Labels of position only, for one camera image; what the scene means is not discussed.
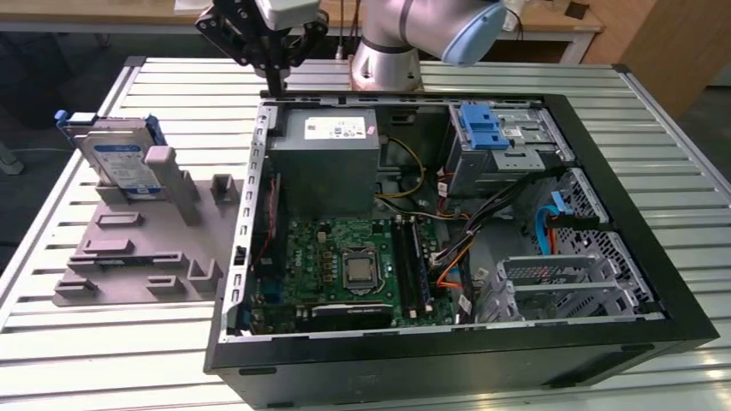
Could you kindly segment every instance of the metal table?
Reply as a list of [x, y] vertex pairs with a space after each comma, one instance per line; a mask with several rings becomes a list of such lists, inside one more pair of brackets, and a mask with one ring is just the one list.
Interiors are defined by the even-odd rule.
[[[142, 62], [127, 61], [98, 113], [154, 113], [193, 178], [239, 175], [261, 79], [223, 59]], [[424, 63], [422, 72], [428, 91], [568, 96], [721, 337], [590, 388], [348, 409], [731, 407], [731, 187], [637, 81], [610, 67], [590, 66], [454, 69]], [[345, 90], [346, 79], [344, 63], [310, 62], [290, 76], [289, 87]], [[211, 302], [70, 308], [50, 303], [98, 199], [95, 180], [75, 152], [0, 279], [0, 402], [13, 402], [11, 409], [246, 409], [201, 372]]]

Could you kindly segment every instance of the green motherboard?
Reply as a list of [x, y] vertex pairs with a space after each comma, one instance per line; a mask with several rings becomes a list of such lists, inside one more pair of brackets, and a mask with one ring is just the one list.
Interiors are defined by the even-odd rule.
[[[258, 282], [258, 294], [281, 296], [278, 301], [259, 298], [253, 310], [257, 332], [298, 332], [293, 307], [325, 304], [386, 304], [393, 306], [390, 327], [448, 325], [453, 321], [449, 293], [430, 299], [428, 313], [404, 314], [392, 220], [334, 218], [290, 220], [286, 239], [285, 278], [278, 290]], [[436, 251], [437, 240], [430, 220], [413, 224], [422, 255]]]

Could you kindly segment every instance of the blue hard drive label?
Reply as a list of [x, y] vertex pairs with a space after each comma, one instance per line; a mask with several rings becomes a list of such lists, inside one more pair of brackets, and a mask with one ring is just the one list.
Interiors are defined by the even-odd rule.
[[106, 175], [118, 188], [135, 199], [153, 198], [159, 193], [159, 182], [145, 166], [145, 153], [133, 144], [95, 145], [94, 156]]

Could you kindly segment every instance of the wooden desk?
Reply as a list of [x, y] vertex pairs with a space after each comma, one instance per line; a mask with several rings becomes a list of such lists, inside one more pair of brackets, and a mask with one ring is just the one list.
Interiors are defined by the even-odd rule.
[[[568, 0], [556, 0], [558, 9]], [[55, 33], [197, 33], [195, 15], [175, 15], [173, 0], [2, 0], [0, 2], [0, 31]], [[345, 0], [344, 20], [339, 20], [338, 0], [322, 0], [321, 8], [329, 13], [329, 26], [352, 24], [354, 1]], [[604, 25], [590, 13], [582, 20], [552, 11], [542, 0], [534, 0], [522, 10], [520, 19], [524, 39], [562, 41], [569, 46], [561, 63], [578, 63], [593, 34]], [[501, 33], [500, 39], [512, 40], [516, 33]]]

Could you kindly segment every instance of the motherboard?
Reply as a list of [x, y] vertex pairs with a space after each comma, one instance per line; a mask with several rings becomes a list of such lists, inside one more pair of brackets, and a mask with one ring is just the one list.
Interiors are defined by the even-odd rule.
[[452, 324], [449, 294], [429, 291], [436, 250], [430, 220], [290, 220], [285, 274], [258, 280], [253, 332]]

